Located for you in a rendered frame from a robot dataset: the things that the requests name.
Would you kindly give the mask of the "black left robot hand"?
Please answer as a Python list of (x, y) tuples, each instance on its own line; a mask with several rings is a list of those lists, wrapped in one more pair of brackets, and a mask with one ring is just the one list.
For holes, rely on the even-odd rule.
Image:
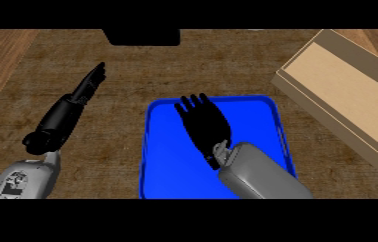
[(100, 63), (85, 75), (73, 92), (58, 98), (38, 123), (35, 131), (24, 136), (21, 144), (29, 154), (42, 155), (60, 149), (104, 78), (104, 63)]

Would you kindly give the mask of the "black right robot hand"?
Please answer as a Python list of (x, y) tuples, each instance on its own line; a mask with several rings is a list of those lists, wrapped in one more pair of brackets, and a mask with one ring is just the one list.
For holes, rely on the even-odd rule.
[(227, 142), (225, 147), (230, 147), (231, 129), (227, 119), (203, 93), (190, 95), (190, 97), (181, 96), (174, 108), (191, 143), (210, 169), (218, 170), (219, 164), (213, 157), (213, 146)]

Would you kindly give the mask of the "black rectangular object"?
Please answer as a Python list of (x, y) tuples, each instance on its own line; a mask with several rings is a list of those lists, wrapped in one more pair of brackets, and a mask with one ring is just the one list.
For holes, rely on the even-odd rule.
[(104, 29), (103, 34), (115, 46), (177, 46), (178, 29)]

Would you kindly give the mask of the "cardboard box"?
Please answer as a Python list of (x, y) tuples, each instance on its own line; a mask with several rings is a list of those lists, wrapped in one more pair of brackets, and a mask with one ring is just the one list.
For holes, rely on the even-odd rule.
[(271, 83), (378, 168), (378, 55), (323, 29)]

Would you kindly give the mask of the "blue plastic tray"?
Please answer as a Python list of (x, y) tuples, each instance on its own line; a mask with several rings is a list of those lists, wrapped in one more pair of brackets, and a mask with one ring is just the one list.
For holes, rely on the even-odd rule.
[[(216, 105), (231, 128), (231, 142), (247, 142), (280, 167), (293, 172), (277, 106), (264, 95), (216, 96)], [(141, 199), (233, 199), (193, 146), (174, 108), (177, 98), (154, 100), (146, 112), (138, 197)]]

